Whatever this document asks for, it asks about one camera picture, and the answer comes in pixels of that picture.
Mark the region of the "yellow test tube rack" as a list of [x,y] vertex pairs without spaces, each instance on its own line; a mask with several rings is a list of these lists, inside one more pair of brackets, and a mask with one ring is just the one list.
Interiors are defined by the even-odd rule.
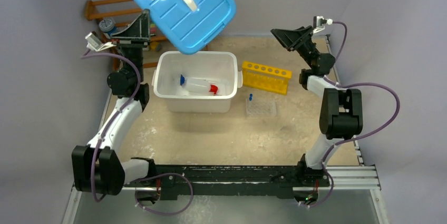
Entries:
[[241,68],[243,86],[281,95],[287,94],[292,71],[248,61],[244,61]]

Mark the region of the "blue cap glass tube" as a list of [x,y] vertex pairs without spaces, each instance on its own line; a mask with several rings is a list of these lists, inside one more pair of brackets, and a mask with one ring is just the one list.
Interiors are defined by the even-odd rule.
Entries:
[[185,81],[186,81],[185,77],[181,74],[180,75],[180,85],[183,86],[185,84]]

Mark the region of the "red cap wash bottle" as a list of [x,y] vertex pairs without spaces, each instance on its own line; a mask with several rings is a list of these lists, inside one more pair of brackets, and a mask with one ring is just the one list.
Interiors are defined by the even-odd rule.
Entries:
[[210,82],[202,79],[187,78],[183,87],[192,93],[215,95],[218,92],[218,87]]

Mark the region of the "white plastic bin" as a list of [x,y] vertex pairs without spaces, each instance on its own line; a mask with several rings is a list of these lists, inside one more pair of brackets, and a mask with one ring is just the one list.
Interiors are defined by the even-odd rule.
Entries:
[[172,112],[226,113],[242,80],[237,58],[230,52],[168,51],[160,56],[152,85]]

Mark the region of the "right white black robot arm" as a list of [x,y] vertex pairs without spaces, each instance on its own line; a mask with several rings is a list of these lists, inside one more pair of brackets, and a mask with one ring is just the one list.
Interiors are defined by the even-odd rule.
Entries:
[[330,83],[326,77],[335,64],[335,57],[317,49],[312,40],[312,26],[295,30],[274,28],[270,31],[283,48],[297,52],[309,66],[299,75],[300,85],[322,100],[319,114],[320,137],[302,157],[305,166],[297,169],[297,181],[307,186],[316,180],[316,171],[325,168],[325,162],[343,143],[363,129],[362,94],[358,89],[347,89]]

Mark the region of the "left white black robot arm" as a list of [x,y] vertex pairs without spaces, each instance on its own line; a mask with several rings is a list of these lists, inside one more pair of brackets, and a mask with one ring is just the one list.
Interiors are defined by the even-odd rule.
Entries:
[[77,145],[71,154],[76,189],[91,192],[96,202],[106,195],[117,195],[133,180],[145,187],[157,181],[157,172],[149,167],[148,159],[122,163],[116,154],[149,102],[150,88],[144,83],[143,72],[143,48],[150,42],[149,27],[149,10],[144,9],[130,25],[111,34],[106,43],[93,33],[85,37],[88,49],[82,59],[107,56],[122,62],[122,67],[110,73],[106,80],[118,98],[113,112],[98,133],[86,145]]

